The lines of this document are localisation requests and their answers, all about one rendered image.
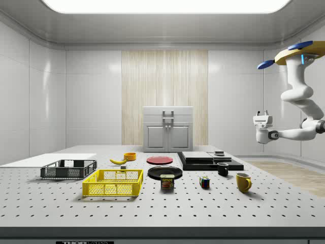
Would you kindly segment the yellow mug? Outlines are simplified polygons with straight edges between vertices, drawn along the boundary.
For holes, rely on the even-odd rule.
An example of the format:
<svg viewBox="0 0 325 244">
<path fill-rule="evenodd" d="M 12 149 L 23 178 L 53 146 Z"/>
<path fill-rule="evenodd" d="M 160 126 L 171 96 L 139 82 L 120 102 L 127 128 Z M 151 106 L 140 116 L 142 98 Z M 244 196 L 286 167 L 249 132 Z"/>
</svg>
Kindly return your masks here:
<svg viewBox="0 0 325 244">
<path fill-rule="evenodd" d="M 251 176 L 246 173 L 237 173 L 236 181 L 239 191 L 243 193 L 247 193 L 252 186 Z"/>
</svg>

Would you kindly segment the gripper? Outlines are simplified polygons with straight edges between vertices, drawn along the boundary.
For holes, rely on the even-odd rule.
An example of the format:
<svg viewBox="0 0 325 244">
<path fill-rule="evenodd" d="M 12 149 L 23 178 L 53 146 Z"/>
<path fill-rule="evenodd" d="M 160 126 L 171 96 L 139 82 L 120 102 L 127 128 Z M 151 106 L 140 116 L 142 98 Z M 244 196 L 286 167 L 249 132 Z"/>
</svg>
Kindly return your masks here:
<svg viewBox="0 0 325 244">
<path fill-rule="evenodd" d="M 268 114 L 267 110 L 265 110 L 264 115 L 260 115 L 260 111 L 257 111 L 253 117 L 253 123 L 257 129 L 271 128 L 273 126 L 273 117 Z"/>
</svg>

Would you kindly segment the yellow basket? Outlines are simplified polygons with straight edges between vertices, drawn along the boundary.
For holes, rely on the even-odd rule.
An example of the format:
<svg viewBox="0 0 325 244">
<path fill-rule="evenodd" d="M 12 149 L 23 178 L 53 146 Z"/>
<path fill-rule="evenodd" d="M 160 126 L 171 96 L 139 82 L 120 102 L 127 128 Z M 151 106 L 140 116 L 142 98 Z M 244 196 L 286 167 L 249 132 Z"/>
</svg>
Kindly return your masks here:
<svg viewBox="0 0 325 244">
<path fill-rule="evenodd" d="M 99 169 L 82 182 L 83 196 L 138 196 L 142 169 Z"/>
</svg>

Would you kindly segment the flat-sided can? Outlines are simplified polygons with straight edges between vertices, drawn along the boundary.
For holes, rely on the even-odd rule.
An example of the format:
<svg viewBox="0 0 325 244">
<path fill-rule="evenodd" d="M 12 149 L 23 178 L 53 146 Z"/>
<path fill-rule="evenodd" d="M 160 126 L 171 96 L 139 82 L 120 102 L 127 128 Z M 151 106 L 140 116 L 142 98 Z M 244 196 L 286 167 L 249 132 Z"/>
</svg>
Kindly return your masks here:
<svg viewBox="0 0 325 244">
<path fill-rule="evenodd" d="M 162 190 L 171 190 L 174 189 L 175 175 L 174 174 L 161 174 L 160 175 L 160 183 Z"/>
</svg>

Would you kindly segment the black plate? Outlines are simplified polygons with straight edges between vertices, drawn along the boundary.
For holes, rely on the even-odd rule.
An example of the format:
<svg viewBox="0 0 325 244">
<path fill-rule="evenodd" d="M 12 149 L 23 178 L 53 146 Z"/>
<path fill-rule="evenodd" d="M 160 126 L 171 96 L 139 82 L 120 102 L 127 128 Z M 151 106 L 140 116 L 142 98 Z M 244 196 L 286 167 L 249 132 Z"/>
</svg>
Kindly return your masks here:
<svg viewBox="0 0 325 244">
<path fill-rule="evenodd" d="M 162 174 L 173 174 L 178 179 L 182 176 L 182 170 L 173 166 L 157 166 L 148 170 L 148 176 L 155 180 L 160 180 Z"/>
</svg>

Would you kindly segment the white board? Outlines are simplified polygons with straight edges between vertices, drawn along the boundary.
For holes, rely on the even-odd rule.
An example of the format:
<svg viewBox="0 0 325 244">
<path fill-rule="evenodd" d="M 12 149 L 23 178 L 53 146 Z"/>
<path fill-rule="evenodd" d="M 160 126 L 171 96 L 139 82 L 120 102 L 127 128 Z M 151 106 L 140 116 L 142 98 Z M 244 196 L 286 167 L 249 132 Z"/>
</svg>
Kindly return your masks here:
<svg viewBox="0 0 325 244">
<path fill-rule="evenodd" d="M 58 160 L 87 160 L 95 155 L 96 154 L 43 154 L 1 165 L 0 167 L 43 167 Z"/>
</svg>

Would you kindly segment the dark grey basket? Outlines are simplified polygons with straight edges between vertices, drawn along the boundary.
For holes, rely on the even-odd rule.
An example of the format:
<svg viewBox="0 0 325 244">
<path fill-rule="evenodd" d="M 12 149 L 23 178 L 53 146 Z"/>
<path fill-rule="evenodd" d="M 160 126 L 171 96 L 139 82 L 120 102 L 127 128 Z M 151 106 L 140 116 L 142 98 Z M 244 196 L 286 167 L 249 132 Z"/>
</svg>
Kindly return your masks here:
<svg viewBox="0 0 325 244">
<path fill-rule="evenodd" d="M 84 179 L 97 169 L 97 160 L 58 160 L 41 168 L 48 179 Z"/>
</svg>

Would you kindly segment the drone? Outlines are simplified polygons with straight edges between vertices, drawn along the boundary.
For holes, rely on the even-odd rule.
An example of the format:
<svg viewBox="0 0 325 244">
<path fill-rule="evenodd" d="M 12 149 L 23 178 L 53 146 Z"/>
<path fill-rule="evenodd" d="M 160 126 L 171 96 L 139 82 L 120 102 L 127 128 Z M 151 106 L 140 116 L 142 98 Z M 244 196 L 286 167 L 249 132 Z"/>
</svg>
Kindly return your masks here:
<svg viewBox="0 0 325 244">
<path fill-rule="evenodd" d="M 313 58 L 320 58 L 325 55 L 325 41 L 306 41 L 289 46 L 286 50 L 279 52 L 275 59 L 267 60 L 257 66 L 258 69 L 265 69 L 274 63 L 286 65 L 286 59 L 295 55 L 310 54 Z"/>
</svg>

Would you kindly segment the white cabinet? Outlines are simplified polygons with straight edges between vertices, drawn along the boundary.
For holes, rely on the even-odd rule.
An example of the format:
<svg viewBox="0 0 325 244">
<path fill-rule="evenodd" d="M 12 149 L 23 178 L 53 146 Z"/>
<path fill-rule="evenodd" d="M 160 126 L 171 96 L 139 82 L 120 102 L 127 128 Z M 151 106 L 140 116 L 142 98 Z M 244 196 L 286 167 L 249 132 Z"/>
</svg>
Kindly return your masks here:
<svg viewBox="0 0 325 244">
<path fill-rule="evenodd" d="M 192 106 L 143 107 L 144 152 L 182 152 L 192 149 Z"/>
</svg>

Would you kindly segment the black stove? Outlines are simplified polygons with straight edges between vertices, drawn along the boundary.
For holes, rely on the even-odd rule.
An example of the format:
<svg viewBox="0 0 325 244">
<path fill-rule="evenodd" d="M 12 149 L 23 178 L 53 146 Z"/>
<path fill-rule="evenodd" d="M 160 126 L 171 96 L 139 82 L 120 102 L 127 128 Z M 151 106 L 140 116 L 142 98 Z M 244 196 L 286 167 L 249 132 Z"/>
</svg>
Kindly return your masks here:
<svg viewBox="0 0 325 244">
<path fill-rule="evenodd" d="M 189 151 L 178 152 L 178 156 L 183 164 L 183 170 L 217 170 L 217 163 L 227 163 L 229 170 L 244 170 L 244 165 L 232 159 L 231 157 L 217 157 L 212 152 L 207 152 L 209 156 L 203 157 L 186 157 L 184 154 Z"/>
</svg>

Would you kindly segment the red plate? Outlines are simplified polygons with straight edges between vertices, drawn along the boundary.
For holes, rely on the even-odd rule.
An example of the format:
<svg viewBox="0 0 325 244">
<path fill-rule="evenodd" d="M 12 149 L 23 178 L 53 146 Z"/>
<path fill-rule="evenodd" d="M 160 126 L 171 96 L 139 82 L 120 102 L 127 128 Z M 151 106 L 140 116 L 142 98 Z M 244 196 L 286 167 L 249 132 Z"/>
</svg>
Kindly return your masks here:
<svg viewBox="0 0 325 244">
<path fill-rule="evenodd" d="M 167 156 L 153 156 L 146 160 L 147 163 L 153 165 L 166 165 L 173 162 L 173 159 Z"/>
</svg>

